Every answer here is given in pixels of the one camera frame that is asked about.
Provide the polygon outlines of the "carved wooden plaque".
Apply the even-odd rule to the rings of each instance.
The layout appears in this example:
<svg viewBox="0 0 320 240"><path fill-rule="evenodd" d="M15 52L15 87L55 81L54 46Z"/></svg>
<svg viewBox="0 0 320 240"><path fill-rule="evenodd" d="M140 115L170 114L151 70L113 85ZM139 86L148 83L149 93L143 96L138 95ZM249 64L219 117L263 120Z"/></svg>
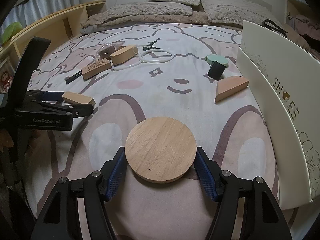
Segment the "carved wooden plaque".
<svg viewBox="0 0 320 240"><path fill-rule="evenodd" d="M111 62L108 59L98 60L82 68L81 73L84 80L88 80L93 76L110 69Z"/></svg>

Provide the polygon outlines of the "round wooden disc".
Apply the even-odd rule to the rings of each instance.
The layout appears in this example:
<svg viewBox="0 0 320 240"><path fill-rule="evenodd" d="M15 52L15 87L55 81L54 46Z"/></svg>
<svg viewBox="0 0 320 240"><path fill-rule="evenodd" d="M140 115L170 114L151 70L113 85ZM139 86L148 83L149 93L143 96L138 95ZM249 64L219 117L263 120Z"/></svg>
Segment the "round wooden disc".
<svg viewBox="0 0 320 240"><path fill-rule="evenodd" d="M192 166L196 140L182 122L169 117L148 118L127 136L125 157L133 172L156 184L180 179Z"/></svg>

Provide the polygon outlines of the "semicircular wooden piece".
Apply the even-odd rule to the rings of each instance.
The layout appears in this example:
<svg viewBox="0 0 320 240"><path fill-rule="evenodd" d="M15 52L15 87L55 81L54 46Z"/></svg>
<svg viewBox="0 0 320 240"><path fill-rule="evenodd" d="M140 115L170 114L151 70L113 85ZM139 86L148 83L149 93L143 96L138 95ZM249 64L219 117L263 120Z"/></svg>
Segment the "semicircular wooden piece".
<svg viewBox="0 0 320 240"><path fill-rule="evenodd" d="M245 89L249 79L242 76L230 76L217 82L215 102L219 102Z"/></svg>

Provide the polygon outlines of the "black lighter stick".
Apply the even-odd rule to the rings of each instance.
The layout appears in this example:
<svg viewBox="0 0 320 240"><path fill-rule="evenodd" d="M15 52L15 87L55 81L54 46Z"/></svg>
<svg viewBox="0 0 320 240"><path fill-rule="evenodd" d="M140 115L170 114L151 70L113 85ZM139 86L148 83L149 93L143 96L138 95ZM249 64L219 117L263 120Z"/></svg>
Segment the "black lighter stick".
<svg viewBox="0 0 320 240"><path fill-rule="evenodd" d="M66 84L69 84L69 83L73 82L74 80L76 80L77 78L79 78L81 76L82 76L82 71L80 70L76 74L66 78L65 82L66 82Z"/></svg>

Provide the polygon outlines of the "rounded wooden block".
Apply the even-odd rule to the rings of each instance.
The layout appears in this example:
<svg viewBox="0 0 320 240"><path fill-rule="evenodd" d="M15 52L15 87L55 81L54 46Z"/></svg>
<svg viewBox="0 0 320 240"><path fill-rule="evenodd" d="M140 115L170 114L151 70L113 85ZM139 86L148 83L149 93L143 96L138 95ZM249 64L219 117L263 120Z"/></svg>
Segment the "rounded wooden block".
<svg viewBox="0 0 320 240"><path fill-rule="evenodd" d="M138 54L138 48L136 45L124 46L110 55L112 64L114 66L120 65L129 61L131 58Z"/></svg>

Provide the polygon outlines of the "green plush toy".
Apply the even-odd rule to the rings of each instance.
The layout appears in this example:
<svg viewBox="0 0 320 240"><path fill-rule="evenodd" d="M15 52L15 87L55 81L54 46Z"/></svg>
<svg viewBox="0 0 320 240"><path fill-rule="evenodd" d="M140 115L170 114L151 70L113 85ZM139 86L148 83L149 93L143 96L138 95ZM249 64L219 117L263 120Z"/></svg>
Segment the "green plush toy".
<svg viewBox="0 0 320 240"><path fill-rule="evenodd" d="M19 33L22 29L23 26L20 22L13 22L9 26L7 26L1 37L2 44L7 43L13 36Z"/></svg>

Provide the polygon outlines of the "brown folded blanket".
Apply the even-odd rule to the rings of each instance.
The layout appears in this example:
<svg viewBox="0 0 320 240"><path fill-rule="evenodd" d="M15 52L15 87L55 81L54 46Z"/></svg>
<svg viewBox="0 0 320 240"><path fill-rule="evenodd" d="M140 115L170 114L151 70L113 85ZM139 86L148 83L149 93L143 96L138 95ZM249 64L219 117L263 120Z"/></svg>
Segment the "brown folded blanket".
<svg viewBox="0 0 320 240"><path fill-rule="evenodd" d="M184 15L136 15L124 16L115 20L98 23L91 16L88 22L83 23L80 29L81 34L91 34L99 31L106 31L116 28L128 27L135 24L155 24L155 23L183 23L183 24L198 24L198 25L212 25L237 31L242 31L242 26L238 24L223 24L210 23L205 12L193 11L191 16Z"/></svg>

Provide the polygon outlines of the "grey curtain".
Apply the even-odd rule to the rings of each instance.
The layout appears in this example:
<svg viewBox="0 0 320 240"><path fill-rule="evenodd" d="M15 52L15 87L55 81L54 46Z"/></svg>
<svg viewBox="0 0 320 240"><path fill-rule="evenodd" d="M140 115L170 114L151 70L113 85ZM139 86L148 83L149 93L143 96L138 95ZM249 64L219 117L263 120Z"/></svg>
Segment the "grey curtain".
<svg viewBox="0 0 320 240"><path fill-rule="evenodd" d="M80 0L27 0L11 9L1 25L1 33L14 22L25 28L54 12L79 4Z"/></svg>

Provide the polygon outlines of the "dark green clip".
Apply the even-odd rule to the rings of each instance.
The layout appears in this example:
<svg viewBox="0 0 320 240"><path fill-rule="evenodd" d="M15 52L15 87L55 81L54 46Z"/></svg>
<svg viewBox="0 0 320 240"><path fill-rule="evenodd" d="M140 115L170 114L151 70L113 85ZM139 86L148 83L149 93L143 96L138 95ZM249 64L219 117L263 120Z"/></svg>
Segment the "dark green clip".
<svg viewBox="0 0 320 240"><path fill-rule="evenodd" d="M158 40L149 42L148 44L143 46L143 51L147 51L147 50L152 50L152 49L159 49L157 47L154 46L154 44L157 42Z"/></svg>

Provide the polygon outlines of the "black small box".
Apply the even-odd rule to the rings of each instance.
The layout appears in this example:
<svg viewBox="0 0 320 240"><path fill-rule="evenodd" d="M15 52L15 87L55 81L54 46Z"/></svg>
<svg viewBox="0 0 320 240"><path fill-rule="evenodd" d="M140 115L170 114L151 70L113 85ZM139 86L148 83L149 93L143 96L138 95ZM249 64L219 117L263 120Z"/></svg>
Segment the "black small box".
<svg viewBox="0 0 320 240"><path fill-rule="evenodd" d="M210 65L210 69L208 71L208 76L214 80L220 80L223 72L225 71L225 66L220 64L217 61L213 61Z"/></svg>

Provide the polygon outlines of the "mint green round lid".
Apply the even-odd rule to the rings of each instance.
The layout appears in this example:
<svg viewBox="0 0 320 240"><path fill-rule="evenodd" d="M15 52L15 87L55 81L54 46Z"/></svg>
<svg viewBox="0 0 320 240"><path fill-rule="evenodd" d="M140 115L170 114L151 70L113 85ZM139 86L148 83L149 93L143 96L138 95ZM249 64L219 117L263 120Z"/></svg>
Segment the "mint green round lid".
<svg viewBox="0 0 320 240"><path fill-rule="evenodd" d="M213 62L218 62L219 64L228 67L228 59L217 54L210 54L205 57L206 62L211 65Z"/></svg>

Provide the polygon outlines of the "white shoe box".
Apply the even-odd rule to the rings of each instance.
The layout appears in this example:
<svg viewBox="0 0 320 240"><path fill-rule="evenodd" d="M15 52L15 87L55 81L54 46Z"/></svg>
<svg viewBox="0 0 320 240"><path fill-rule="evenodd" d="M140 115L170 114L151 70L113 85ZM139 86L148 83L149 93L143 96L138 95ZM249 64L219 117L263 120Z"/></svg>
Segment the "white shoe box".
<svg viewBox="0 0 320 240"><path fill-rule="evenodd" d="M284 36L245 21L236 58L272 140L284 210L319 196L319 61Z"/></svg>

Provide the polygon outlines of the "left flat beige pillow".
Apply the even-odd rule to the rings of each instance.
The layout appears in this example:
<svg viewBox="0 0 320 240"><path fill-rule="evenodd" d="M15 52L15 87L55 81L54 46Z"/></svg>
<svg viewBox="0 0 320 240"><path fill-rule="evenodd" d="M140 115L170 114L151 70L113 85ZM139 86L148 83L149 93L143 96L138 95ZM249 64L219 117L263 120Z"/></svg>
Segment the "left flat beige pillow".
<svg viewBox="0 0 320 240"><path fill-rule="evenodd" d="M191 6L176 2L138 2L115 5L102 13L103 21L138 15L183 15L191 16Z"/></svg>

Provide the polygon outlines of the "right large beige pillow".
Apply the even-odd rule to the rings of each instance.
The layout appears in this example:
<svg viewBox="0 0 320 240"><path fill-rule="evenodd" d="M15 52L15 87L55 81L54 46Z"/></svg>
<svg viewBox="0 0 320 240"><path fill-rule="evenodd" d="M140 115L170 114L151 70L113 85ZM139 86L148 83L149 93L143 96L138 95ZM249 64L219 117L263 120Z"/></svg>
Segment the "right large beige pillow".
<svg viewBox="0 0 320 240"><path fill-rule="evenodd" d="M247 0L201 0L209 22L243 25L243 21L262 24L264 20L279 23L266 7Z"/></svg>

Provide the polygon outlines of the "pink clothes pile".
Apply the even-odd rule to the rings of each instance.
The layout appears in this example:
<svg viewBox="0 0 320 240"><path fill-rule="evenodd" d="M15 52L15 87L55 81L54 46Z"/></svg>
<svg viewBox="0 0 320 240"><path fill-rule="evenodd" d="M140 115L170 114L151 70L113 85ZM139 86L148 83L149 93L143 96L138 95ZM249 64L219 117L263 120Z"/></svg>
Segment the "pink clothes pile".
<svg viewBox="0 0 320 240"><path fill-rule="evenodd" d="M295 17L290 18L289 25L299 33L299 35L307 35L308 37L319 41L319 22L298 14Z"/></svg>

